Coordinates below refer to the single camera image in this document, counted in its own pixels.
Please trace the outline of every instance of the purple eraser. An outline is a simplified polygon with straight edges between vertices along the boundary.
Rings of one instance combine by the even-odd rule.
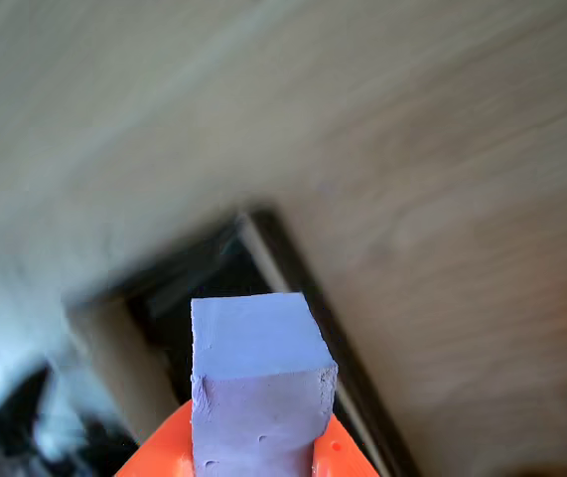
[[[338,368],[303,294],[192,307],[196,475],[309,477]]]

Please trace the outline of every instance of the purple block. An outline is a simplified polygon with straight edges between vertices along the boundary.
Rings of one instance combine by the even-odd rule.
[[[338,369],[303,295],[194,299],[192,307],[198,477],[311,476]]]

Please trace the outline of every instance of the orange plastic part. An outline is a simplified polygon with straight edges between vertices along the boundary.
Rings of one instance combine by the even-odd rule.
[[[116,477],[195,477],[192,403],[181,406],[124,464]],[[316,477],[377,477],[343,425],[332,415],[327,431],[314,442]]]

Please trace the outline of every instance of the dark object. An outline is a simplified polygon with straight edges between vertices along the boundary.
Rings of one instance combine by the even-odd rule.
[[[34,428],[51,371],[42,367],[19,384],[0,405],[0,475],[29,477],[110,477],[137,450],[126,434],[108,431],[96,420],[84,423],[87,444],[60,461],[45,459]]]
[[[147,342],[164,351],[176,397],[191,397],[192,298],[301,291],[339,364],[335,413],[380,475],[417,477],[409,449],[347,336],[271,211],[241,214],[139,267],[79,306],[124,299]]]
[[[50,370],[41,368],[19,384],[0,405],[0,455],[34,451],[33,433]]]

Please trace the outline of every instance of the wood grain surface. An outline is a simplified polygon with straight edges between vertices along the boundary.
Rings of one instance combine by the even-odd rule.
[[[0,380],[258,200],[425,475],[567,465],[567,0],[0,1]]]

